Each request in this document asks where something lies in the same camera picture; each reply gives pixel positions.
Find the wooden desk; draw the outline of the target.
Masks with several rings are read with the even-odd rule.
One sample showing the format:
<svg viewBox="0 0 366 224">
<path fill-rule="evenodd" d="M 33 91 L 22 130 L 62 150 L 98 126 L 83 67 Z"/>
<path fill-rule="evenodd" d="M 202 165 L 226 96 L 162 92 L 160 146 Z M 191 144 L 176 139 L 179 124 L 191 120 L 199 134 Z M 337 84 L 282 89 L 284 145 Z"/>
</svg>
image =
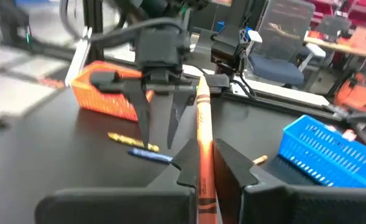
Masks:
<svg viewBox="0 0 366 224">
<path fill-rule="evenodd" d="M 349 39 L 340 37 L 336 42 L 322 40 L 321 33 L 310 31 L 304 42 L 366 58 L 366 27 L 357 27 Z"/>
</svg>

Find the blue office chair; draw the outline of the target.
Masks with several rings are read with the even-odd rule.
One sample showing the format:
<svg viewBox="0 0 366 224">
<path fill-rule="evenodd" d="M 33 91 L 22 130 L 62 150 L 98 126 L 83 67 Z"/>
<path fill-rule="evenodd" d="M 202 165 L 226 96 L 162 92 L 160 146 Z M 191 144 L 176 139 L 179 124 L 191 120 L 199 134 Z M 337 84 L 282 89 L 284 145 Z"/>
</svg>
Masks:
<svg viewBox="0 0 366 224">
<path fill-rule="evenodd" d="M 247 60 L 252 73 L 284 85 L 302 85 L 295 64 L 315 11 L 303 0 L 271 0 L 257 30 L 248 31 Z"/>
</svg>

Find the yellow crayon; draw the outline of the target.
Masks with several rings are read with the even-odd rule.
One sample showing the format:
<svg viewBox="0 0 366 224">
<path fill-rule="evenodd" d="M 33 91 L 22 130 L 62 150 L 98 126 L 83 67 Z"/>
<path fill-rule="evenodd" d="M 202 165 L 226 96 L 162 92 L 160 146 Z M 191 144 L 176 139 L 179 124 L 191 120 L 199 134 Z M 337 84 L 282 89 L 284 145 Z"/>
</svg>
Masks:
<svg viewBox="0 0 366 224">
<path fill-rule="evenodd" d="M 139 147 L 139 148 L 146 149 L 146 150 L 153 151 L 153 152 L 160 151 L 160 148 L 156 145 L 147 144 L 145 146 L 144 143 L 138 139 L 130 138 L 130 137 L 123 136 L 123 135 L 120 135 L 117 133 L 108 133 L 108 137 L 116 142 L 126 144 L 129 146 Z"/>
</svg>

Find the orange plastic basket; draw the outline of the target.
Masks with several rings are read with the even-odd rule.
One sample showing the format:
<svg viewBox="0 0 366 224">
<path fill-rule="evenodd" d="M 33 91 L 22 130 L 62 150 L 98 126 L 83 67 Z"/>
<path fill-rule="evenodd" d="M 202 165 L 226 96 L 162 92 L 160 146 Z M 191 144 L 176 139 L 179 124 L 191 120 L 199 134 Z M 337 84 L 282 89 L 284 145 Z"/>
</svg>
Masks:
<svg viewBox="0 0 366 224">
<path fill-rule="evenodd" d="M 140 77 L 141 72 L 120 65 L 95 61 L 87 65 L 71 83 L 71 88 L 81 108 L 137 122 L 134 107 L 122 94 L 100 93 L 90 84 L 89 78 L 93 72 L 117 72 L 124 78 Z"/>
</svg>

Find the blue crayon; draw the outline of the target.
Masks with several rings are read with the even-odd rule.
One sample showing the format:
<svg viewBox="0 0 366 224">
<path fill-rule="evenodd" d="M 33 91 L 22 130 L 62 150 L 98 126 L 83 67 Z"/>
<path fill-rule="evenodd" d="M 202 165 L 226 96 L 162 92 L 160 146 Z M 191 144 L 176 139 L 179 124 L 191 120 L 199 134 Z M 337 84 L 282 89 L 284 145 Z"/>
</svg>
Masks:
<svg viewBox="0 0 366 224">
<path fill-rule="evenodd" d="M 128 153 L 132 156 L 162 163 L 170 163 L 173 160 L 173 157 L 159 154 L 157 152 L 146 151 L 144 149 L 139 148 L 132 148 L 128 151 Z"/>
</svg>

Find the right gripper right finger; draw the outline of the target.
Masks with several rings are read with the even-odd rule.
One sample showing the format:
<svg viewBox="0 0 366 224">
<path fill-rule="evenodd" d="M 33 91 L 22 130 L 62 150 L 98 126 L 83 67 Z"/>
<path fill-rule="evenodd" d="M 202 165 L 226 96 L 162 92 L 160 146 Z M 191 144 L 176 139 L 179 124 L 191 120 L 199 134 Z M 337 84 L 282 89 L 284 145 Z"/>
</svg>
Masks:
<svg viewBox="0 0 366 224">
<path fill-rule="evenodd" d="M 366 189 L 286 184 L 222 139 L 213 160 L 223 224 L 366 224 Z"/>
</svg>

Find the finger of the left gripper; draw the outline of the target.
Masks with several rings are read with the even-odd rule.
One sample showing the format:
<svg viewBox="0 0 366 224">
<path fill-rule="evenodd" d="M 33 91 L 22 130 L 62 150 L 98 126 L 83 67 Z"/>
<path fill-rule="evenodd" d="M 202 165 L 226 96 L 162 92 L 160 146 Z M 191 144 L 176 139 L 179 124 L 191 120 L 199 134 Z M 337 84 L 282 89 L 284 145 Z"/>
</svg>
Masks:
<svg viewBox="0 0 366 224">
<path fill-rule="evenodd" d="M 195 91 L 176 91 L 173 94 L 170 121 L 167 135 L 167 148 L 171 149 L 180 119 L 187 106 L 191 106 L 196 97 Z"/>
<path fill-rule="evenodd" d="M 149 103 L 143 89 L 125 89 L 124 96 L 134 107 L 144 148 L 149 145 Z"/>
</svg>

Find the orange office chair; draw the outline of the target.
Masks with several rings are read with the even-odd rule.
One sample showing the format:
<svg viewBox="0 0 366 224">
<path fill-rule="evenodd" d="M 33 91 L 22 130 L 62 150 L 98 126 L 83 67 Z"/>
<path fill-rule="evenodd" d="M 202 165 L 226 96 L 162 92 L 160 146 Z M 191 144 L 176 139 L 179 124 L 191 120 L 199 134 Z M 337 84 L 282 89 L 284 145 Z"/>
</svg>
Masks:
<svg viewBox="0 0 366 224">
<path fill-rule="evenodd" d="M 348 78 L 334 95 L 334 104 L 366 113 L 366 72 L 358 72 Z"/>
</svg>

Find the blue plastic basket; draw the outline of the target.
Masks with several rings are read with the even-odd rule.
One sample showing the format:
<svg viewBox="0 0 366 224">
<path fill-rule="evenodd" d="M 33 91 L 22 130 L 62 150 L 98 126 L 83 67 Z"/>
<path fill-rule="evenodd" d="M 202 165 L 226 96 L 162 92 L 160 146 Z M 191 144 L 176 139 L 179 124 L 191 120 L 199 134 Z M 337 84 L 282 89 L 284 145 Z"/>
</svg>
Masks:
<svg viewBox="0 0 366 224">
<path fill-rule="evenodd" d="M 366 188 L 366 146 L 308 115 L 283 129 L 278 154 L 321 185 Z"/>
</svg>

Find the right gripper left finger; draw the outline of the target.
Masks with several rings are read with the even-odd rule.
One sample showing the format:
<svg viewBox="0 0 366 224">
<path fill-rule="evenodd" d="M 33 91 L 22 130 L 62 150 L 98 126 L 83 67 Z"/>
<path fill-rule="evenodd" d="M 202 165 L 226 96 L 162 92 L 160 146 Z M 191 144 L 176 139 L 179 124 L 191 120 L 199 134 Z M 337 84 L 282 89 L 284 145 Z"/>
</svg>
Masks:
<svg viewBox="0 0 366 224">
<path fill-rule="evenodd" d="M 35 224 L 197 224 L 198 176 L 190 139 L 147 186 L 58 190 L 37 204 Z"/>
</svg>

